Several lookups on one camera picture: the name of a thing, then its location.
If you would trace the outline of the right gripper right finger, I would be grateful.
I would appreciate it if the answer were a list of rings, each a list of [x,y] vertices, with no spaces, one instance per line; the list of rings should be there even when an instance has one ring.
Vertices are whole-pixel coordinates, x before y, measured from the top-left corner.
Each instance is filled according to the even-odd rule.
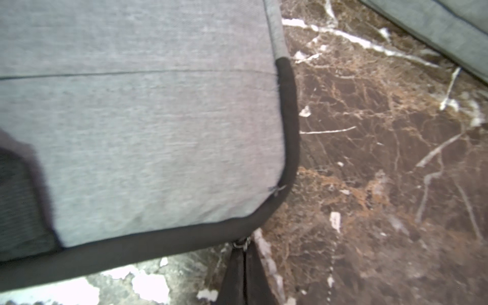
[[[245,251],[245,301],[247,305],[277,305],[253,241]]]

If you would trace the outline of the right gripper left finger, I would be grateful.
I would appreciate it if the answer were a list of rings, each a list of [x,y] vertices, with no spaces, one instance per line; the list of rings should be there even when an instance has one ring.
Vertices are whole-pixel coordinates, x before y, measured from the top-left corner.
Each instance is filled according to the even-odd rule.
[[[232,249],[216,305],[244,305],[245,251],[243,246]]]

